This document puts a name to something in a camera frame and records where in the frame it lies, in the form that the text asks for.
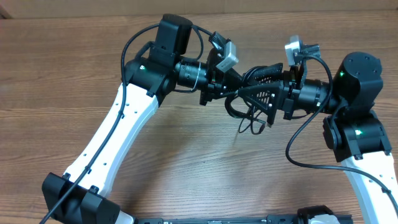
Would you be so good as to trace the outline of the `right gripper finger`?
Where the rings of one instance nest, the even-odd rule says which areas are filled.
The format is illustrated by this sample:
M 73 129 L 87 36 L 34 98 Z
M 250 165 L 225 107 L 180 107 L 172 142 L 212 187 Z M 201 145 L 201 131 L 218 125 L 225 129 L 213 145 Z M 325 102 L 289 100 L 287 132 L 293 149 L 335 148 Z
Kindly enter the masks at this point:
M 270 66 L 256 66 L 245 73 L 245 84 L 255 85 L 279 81 L 282 78 L 283 63 Z
M 262 84 L 240 88 L 238 96 L 267 115 L 267 125 L 274 124 L 277 110 L 282 108 L 283 84 Z

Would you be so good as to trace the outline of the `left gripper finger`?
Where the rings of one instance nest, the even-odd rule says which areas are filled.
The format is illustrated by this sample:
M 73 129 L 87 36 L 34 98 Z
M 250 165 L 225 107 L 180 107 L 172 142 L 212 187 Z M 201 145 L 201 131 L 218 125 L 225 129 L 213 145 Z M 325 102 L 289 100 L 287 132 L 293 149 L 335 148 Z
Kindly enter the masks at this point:
M 243 77 L 236 70 L 228 70 L 224 74 L 223 85 L 227 89 L 239 89 L 243 85 Z
M 238 94 L 239 90 L 233 90 L 233 91 L 215 91 L 214 99 L 218 100 L 221 98 L 226 98 L 229 96 L 236 96 Z

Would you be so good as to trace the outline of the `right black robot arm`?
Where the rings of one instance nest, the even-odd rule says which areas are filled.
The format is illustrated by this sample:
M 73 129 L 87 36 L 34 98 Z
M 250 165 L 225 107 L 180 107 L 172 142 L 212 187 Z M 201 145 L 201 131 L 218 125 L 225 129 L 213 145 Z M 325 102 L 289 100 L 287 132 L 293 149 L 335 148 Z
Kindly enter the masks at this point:
M 304 110 L 323 113 L 323 137 L 335 155 L 334 170 L 343 171 L 358 199 L 366 223 L 397 222 L 397 178 L 392 146 L 373 111 L 382 90 L 381 61 L 364 52 L 348 54 L 328 82 L 306 78 L 308 60 L 317 53 L 297 52 L 298 70 L 247 75 L 238 95 L 267 115 L 272 124 L 277 110 L 291 119 Z

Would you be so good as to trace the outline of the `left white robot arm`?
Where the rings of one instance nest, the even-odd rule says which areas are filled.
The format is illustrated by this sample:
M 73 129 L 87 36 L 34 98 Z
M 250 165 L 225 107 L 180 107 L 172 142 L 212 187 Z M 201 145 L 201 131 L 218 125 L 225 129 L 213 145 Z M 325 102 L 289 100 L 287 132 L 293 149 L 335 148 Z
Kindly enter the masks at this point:
M 121 60 L 121 85 L 95 135 L 62 175 L 49 174 L 42 191 L 46 219 L 61 223 L 135 223 L 109 200 L 116 174 L 137 135 L 171 92 L 200 91 L 200 103 L 237 92 L 240 77 L 234 43 L 208 34 L 212 48 L 206 62 L 185 55 L 191 32 L 205 29 L 190 20 L 165 14 L 154 24 L 155 40 L 130 60 Z

